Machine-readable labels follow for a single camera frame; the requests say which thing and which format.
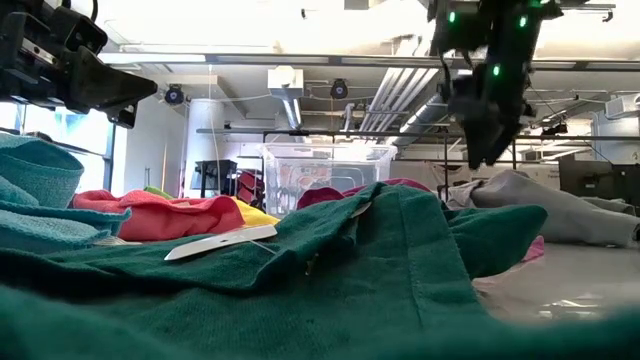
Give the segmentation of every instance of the teal towel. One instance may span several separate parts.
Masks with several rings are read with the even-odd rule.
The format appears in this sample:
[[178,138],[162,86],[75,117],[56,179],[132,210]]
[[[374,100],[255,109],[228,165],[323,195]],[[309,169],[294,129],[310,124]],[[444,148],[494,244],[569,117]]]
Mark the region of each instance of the teal towel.
[[124,214],[105,214],[0,201],[0,248],[36,254],[86,249],[117,235],[129,217],[129,210]]
[[34,137],[0,134],[0,248],[46,254],[115,236],[124,214],[68,209],[83,167]]
[[0,357],[638,358],[638,313],[528,328],[479,303],[471,278],[513,265],[545,218],[537,206],[449,212],[432,194],[374,185],[290,214],[269,250],[176,262],[163,259],[196,238],[0,250]]
[[[83,171],[76,158],[53,144],[35,137],[0,133],[0,177],[6,180],[0,181],[0,186],[13,184],[35,198],[40,206],[67,207]],[[32,204],[31,199],[23,201],[13,199]]]

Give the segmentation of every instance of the window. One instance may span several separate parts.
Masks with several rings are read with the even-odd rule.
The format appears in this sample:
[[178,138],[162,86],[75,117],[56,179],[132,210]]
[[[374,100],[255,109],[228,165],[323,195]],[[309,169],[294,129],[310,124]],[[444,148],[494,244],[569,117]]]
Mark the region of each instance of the window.
[[84,173],[76,192],[104,189],[105,166],[101,156],[70,152],[84,166]]
[[108,134],[112,131],[113,124],[101,112],[92,110],[84,115],[74,114],[63,108],[54,112],[29,105],[26,117],[25,132],[40,131],[51,136],[53,141],[96,154],[106,154]]
[[20,129],[17,104],[0,103],[0,127],[11,130]]
[[91,111],[75,114],[65,108],[55,111],[35,105],[26,107],[24,132],[39,131],[69,151],[84,166],[76,192],[111,187],[114,125],[105,114]]

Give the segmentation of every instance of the gray cloth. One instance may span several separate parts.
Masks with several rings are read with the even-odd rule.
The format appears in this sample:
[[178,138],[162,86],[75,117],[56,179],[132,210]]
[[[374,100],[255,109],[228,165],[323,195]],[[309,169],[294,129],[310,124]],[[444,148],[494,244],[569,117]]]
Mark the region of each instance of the gray cloth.
[[582,199],[601,209],[636,216],[636,208],[623,200],[605,200],[594,197],[583,197]]
[[450,188],[447,202],[452,209],[524,204],[540,205],[549,213],[540,231],[549,242],[630,247],[640,230],[640,219],[635,216],[602,209],[513,170],[505,170],[487,181]]

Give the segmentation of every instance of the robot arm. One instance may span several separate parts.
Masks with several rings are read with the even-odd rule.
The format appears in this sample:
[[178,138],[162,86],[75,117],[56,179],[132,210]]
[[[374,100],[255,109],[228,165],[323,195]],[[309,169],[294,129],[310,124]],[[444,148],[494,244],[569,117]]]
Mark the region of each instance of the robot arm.
[[133,128],[150,80],[104,65],[107,35],[89,18],[44,0],[0,0],[0,101],[103,111]]
[[[471,75],[451,79],[443,63],[445,82],[439,92],[464,129],[469,167],[484,161],[492,165],[520,132],[521,116],[535,116],[523,98],[542,21],[562,16],[554,0],[436,0],[429,5],[429,20],[436,31],[431,55],[462,52]],[[480,64],[469,52],[487,48]]]

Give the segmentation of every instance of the yellow cloth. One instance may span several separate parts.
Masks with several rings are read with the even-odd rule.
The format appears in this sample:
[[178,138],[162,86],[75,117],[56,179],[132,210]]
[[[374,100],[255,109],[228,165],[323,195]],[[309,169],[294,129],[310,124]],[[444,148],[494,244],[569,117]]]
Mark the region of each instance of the yellow cloth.
[[240,209],[240,213],[242,214],[242,218],[244,219],[245,226],[260,226],[260,225],[275,225],[280,219],[274,218],[271,215],[267,215],[262,211],[247,205],[246,203],[236,199],[233,200],[238,205],[238,209]]

